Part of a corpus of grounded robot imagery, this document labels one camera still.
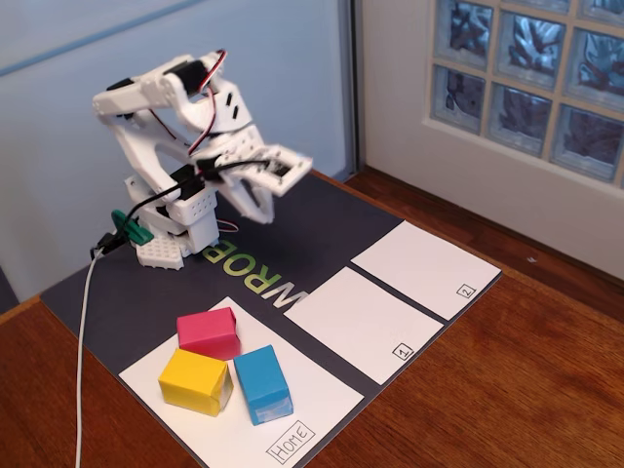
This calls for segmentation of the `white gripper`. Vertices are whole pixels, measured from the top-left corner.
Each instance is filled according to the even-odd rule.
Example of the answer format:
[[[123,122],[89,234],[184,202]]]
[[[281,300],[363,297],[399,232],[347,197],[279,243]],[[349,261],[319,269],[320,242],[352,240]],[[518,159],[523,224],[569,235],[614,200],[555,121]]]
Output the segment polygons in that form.
[[[274,220],[273,195],[262,183],[267,145],[256,127],[212,137],[196,150],[196,179],[221,183],[221,195],[242,216],[259,224]]]

